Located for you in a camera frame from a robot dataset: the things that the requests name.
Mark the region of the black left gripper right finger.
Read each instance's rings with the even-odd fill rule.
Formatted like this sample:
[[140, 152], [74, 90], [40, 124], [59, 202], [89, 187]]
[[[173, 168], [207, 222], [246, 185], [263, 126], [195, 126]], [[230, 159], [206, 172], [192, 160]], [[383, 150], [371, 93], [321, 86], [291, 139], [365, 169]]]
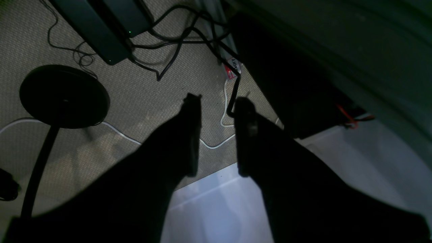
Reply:
[[320, 158], [256, 112], [234, 110], [239, 175], [258, 185], [275, 243], [429, 243], [424, 217], [347, 185]]

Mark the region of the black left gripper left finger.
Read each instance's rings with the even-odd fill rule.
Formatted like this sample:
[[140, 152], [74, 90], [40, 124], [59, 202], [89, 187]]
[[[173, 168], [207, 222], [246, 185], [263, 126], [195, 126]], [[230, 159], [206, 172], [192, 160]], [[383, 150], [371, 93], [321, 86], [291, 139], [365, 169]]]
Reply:
[[5, 243], [159, 243], [176, 187], [197, 173], [201, 95], [86, 189], [37, 217], [14, 218]]

